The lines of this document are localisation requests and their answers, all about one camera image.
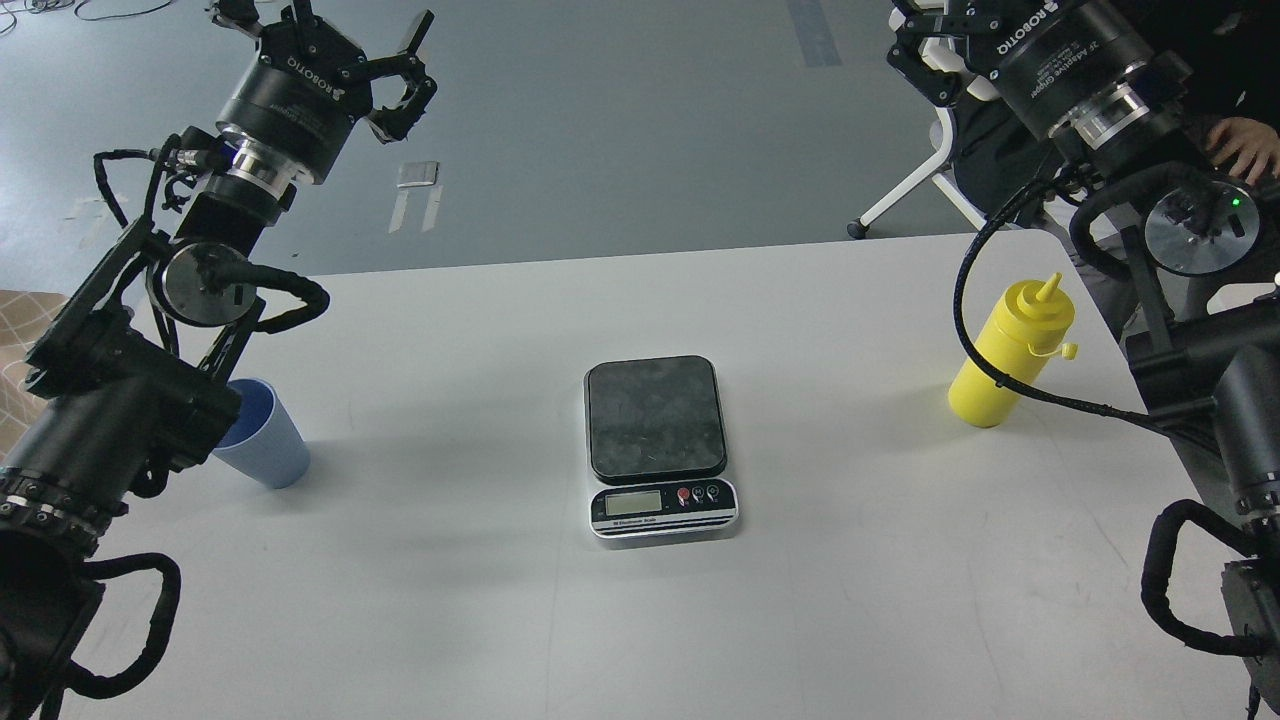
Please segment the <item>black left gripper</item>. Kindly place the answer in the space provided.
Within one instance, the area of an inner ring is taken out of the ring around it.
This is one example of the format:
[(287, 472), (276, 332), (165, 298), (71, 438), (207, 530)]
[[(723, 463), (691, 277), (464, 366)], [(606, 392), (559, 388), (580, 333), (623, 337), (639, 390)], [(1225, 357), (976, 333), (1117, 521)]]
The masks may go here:
[[(419, 51), (435, 14), (419, 15), (398, 53), (364, 59), (367, 54), (329, 24), (316, 24), (302, 38), (293, 24), (278, 24), (289, 9), (291, 1), (207, 3), (215, 26), (257, 40), (216, 127), (229, 140), (251, 138), (288, 156), (310, 184), (321, 184), (358, 118), (369, 113), (380, 143), (406, 140), (422, 118), (438, 85)], [(393, 108), (372, 110), (369, 83), (389, 77), (401, 78), (404, 92)]]

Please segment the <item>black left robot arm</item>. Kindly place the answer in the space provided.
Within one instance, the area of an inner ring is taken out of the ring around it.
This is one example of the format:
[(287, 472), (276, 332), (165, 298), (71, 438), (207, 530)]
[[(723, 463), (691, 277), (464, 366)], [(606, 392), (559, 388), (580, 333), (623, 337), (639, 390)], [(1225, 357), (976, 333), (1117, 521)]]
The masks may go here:
[(110, 700), (166, 652), (180, 569), (164, 553), (96, 559), (127, 514), (205, 462), (241, 414), (229, 378), (252, 334), (320, 318), (315, 281), (250, 260), (300, 184), (328, 178), (358, 122), (398, 142), (438, 86), (421, 45), (371, 56), (291, 1), (262, 23), (251, 1), (211, 1), (214, 24), (256, 54), (214, 133), (93, 159), (118, 241), (26, 355), (45, 400), (3, 462), (3, 716), (55, 719), (63, 696)]

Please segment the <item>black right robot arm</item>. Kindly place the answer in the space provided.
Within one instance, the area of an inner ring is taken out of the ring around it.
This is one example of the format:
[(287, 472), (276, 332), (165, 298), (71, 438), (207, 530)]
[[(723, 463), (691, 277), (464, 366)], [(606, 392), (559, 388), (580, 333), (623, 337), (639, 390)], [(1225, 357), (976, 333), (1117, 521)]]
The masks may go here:
[(1165, 633), (1235, 656), (1277, 707), (1277, 293), (1208, 314), (1277, 269), (1275, 1), (914, 1), (887, 60), (964, 131), (978, 242), (1057, 193), (1065, 247), (1123, 342), (1146, 413), (1033, 389), (1213, 454), (1228, 520), (1201, 502), (1152, 525), (1140, 600)]

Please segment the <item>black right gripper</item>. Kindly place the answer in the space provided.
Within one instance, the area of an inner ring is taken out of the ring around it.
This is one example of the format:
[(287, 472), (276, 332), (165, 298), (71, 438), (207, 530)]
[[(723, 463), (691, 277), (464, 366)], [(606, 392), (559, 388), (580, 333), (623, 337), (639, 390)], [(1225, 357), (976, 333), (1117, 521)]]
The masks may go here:
[(927, 101), (950, 108), (982, 76), (1037, 138), (1116, 141), (1160, 124), (1190, 77), (1179, 55), (1155, 50), (1111, 1), (892, 6), (888, 64)]

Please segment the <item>person's hand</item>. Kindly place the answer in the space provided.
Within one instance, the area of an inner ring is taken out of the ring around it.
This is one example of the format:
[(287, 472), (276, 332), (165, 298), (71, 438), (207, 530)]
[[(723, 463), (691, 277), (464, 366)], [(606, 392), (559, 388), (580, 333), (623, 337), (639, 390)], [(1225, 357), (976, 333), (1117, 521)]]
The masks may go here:
[(1229, 117), (1207, 133), (1204, 151), (1211, 165), (1257, 186), (1279, 177), (1277, 131), (1261, 120)]

